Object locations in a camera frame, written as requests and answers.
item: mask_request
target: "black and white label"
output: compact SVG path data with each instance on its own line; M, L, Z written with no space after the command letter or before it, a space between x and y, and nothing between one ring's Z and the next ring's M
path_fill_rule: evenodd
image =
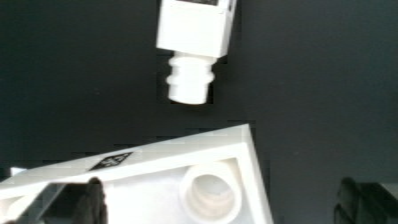
M101 160L101 162L95 164L95 166L90 168L90 170L97 170L97 169L108 168L111 166L117 166L131 154L133 153L129 152L129 153L122 153L118 155L108 156Z
M218 0L177 0L177 1L198 3L204 5L218 5Z

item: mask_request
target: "black background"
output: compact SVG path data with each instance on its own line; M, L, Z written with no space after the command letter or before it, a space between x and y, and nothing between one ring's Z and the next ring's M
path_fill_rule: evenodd
M211 104L166 100L157 3L0 3L0 167L250 123L276 224L330 224L339 180L398 182L398 1L244 0Z

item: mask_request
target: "small black object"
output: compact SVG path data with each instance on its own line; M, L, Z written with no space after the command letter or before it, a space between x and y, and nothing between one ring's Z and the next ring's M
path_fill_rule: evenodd
M198 3L204 5L218 5L218 0L177 0L177 1Z
M125 160L127 156L131 155L133 153L127 152L127 153L122 153L122 154L117 154L113 156L108 156L101 161L99 163L95 164L95 166L90 168L90 170L97 170L97 169L102 169L102 168L108 168L108 167L113 167L113 166L118 166L122 161Z
M106 224L102 185L53 183L45 186L15 224Z

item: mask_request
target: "circular hole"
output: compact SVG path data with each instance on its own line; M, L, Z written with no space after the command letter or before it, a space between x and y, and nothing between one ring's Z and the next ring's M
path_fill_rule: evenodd
M212 175L204 175L195 178L195 189L212 196L220 196L230 191L225 181Z
M234 192L225 181L212 175L198 176L186 193L195 216L209 222L220 220L234 208Z

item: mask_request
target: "white plastic object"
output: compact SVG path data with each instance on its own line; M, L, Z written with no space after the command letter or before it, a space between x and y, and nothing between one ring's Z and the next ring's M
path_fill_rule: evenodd
M0 183L0 223L15 219L47 183L92 177L109 224L273 224L248 125L26 170Z
M156 47L172 50L168 98L202 104L211 65L227 54L236 0L161 0Z
M216 58L182 52L173 53L168 61L172 74L166 78L170 85L168 99L179 103L202 104L207 98L207 84L212 81L211 65Z

